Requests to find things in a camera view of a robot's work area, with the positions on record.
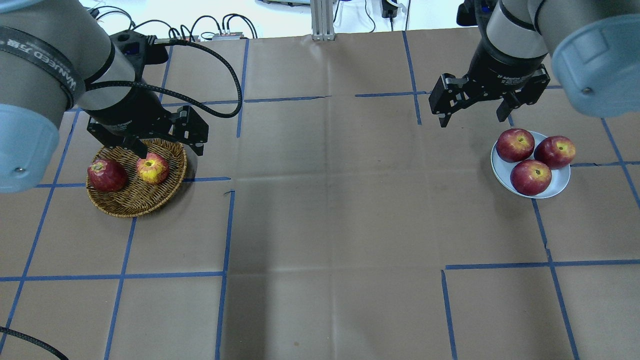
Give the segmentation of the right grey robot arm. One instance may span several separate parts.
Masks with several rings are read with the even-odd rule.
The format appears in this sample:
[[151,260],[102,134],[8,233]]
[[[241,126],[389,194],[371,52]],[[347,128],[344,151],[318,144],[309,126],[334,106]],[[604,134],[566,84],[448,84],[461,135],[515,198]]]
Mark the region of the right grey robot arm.
[[429,95],[445,128],[481,101],[501,100],[497,119],[534,105],[554,75],[570,105],[589,117],[638,112],[637,0],[465,0],[456,22],[478,27],[466,75],[442,74]]

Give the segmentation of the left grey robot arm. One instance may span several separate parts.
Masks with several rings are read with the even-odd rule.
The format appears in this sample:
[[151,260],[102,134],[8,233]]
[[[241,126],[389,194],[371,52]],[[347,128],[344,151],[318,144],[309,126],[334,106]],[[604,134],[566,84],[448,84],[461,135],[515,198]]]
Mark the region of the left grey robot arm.
[[143,158],[144,139],[163,139],[202,155],[208,124],[190,106],[168,112],[143,79],[146,66],[169,59],[152,37],[109,35],[77,0],[3,0],[0,19],[2,193],[42,181],[74,107],[106,148]]

